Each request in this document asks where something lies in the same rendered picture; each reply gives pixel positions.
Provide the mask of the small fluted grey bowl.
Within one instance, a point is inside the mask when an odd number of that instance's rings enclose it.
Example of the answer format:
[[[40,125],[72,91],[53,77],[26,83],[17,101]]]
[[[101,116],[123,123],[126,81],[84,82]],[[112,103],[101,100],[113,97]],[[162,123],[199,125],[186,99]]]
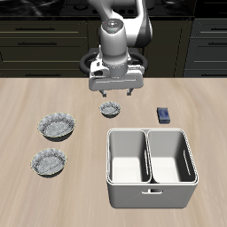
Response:
[[[121,111],[121,106],[113,101],[106,101],[101,104],[99,107],[99,111],[108,118],[113,118],[118,115]]]

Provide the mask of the dark kitchen cupboards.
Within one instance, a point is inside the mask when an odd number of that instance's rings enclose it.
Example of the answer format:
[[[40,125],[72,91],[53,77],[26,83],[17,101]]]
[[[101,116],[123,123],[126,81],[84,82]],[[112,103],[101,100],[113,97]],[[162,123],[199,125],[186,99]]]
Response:
[[[124,21],[148,77],[227,77],[227,0],[0,0],[0,77],[81,77],[103,20]]]

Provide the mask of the small dark blue box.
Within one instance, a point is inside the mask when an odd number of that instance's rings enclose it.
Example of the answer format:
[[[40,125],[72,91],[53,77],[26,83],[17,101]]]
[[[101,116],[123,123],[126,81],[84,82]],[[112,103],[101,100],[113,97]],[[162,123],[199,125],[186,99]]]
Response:
[[[158,107],[157,115],[158,115],[159,123],[170,123],[170,117],[169,117],[167,108]]]

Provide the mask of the medium fluted grey bowl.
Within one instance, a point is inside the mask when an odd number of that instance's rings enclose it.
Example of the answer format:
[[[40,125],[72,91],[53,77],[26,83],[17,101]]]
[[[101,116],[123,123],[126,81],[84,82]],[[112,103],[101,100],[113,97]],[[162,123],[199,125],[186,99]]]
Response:
[[[30,162],[39,176],[53,176],[58,174],[67,164],[67,156],[57,148],[46,148],[37,153]]]

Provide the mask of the large fluted grey bowl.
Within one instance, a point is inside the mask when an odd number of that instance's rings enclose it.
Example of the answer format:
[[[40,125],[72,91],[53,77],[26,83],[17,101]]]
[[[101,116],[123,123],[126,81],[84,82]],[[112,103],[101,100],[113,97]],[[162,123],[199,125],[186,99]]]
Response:
[[[52,142],[61,142],[69,138],[75,128],[76,120],[69,113],[51,113],[38,123],[38,131]]]

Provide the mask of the white two-bin basket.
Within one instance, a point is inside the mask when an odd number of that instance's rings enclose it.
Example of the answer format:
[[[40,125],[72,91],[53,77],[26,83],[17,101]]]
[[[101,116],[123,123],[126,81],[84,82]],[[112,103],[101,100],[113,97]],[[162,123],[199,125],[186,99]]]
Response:
[[[114,208],[184,208],[198,172],[186,134],[171,128],[107,132],[106,184]]]

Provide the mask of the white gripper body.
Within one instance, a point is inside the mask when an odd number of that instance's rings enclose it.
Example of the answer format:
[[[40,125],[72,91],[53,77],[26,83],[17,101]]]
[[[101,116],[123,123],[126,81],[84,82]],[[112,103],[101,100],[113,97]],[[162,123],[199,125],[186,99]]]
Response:
[[[144,86],[142,66],[129,66],[125,75],[120,77],[110,77],[101,75],[91,75],[89,79],[90,90],[124,90],[137,89]]]

